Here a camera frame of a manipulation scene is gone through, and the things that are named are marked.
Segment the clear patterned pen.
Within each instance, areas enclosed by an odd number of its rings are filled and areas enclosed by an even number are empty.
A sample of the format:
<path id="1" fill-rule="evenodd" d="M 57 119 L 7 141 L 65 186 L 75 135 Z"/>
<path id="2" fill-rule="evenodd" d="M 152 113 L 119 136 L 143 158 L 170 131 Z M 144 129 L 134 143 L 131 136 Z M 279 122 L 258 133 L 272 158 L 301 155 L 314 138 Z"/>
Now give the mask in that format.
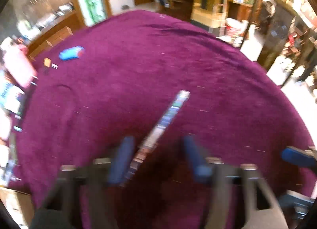
<path id="1" fill-rule="evenodd" d="M 175 116 L 183 104 L 189 99 L 190 92 L 187 90 L 180 90 L 175 99 L 168 106 L 168 109 L 163 113 L 162 117 L 155 124 L 148 136 L 139 145 L 139 149 L 133 157 L 130 166 L 127 170 L 122 186 L 125 185 L 137 172 L 140 166 L 145 161 L 146 157 L 154 151 L 157 147 L 158 140 L 162 137 L 165 130 L 169 127 Z"/>

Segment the purple velvet tablecloth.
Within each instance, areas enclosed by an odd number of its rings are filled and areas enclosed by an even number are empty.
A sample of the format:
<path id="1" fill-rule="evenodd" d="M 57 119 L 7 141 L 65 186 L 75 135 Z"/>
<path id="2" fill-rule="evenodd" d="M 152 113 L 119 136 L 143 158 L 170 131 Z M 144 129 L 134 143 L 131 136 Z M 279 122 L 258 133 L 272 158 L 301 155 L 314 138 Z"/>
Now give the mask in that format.
<path id="1" fill-rule="evenodd" d="M 80 58 L 59 58 L 75 46 L 84 48 Z M 33 66 L 39 80 L 17 135 L 14 186 L 36 207 L 61 165 L 89 164 L 124 136 L 140 143 L 180 90 L 190 98 L 127 187 L 114 191 L 120 228 L 198 227 L 209 193 L 190 176 L 185 135 L 227 164 L 255 164 L 276 195 L 314 189 L 311 171 L 281 158 L 288 145 L 313 143 L 287 97 L 261 66 L 189 23 L 129 11 L 78 31 Z"/>

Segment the cardboard box tray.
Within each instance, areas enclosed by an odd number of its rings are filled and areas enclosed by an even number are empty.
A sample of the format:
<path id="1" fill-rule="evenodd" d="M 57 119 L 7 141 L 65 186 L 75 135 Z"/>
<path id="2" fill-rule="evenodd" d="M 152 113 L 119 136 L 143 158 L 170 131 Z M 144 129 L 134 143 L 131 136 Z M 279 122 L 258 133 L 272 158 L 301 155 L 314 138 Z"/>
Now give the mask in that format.
<path id="1" fill-rule="evenodd" d="M 29 228 L 34 217 L 31 195 L 1 187 L 1 201 L 20 228 Z"/>

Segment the blue battery pack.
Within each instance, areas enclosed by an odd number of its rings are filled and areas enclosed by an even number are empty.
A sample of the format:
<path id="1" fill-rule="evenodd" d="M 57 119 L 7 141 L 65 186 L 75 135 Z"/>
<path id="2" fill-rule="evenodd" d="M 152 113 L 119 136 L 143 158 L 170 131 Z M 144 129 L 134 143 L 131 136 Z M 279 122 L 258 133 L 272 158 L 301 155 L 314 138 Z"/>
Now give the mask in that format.
<path id="1" fill-rule="evenodd" d="M 72 48 L 68 48 L 60 52 L 59 58 L 61 60 L 72 60 L 72 59 L 78 59 L 83 55 L 84 53 L 84 48 L 81 46 L 75 46 Z"/>

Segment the pink woven cup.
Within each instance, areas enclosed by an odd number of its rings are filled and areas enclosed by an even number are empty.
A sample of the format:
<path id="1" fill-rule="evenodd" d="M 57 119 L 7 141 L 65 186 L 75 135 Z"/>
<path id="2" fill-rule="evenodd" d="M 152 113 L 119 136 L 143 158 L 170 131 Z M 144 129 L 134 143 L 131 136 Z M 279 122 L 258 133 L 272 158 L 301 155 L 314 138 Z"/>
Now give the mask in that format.
<path id="1" fill-rule="evenodd" d="M 23 88 L 28 88 L 37 72 L 27 58 L 28 48 L 23 44 L 10 46 L 3 56 L 4 66 L 16 82 Z"/>

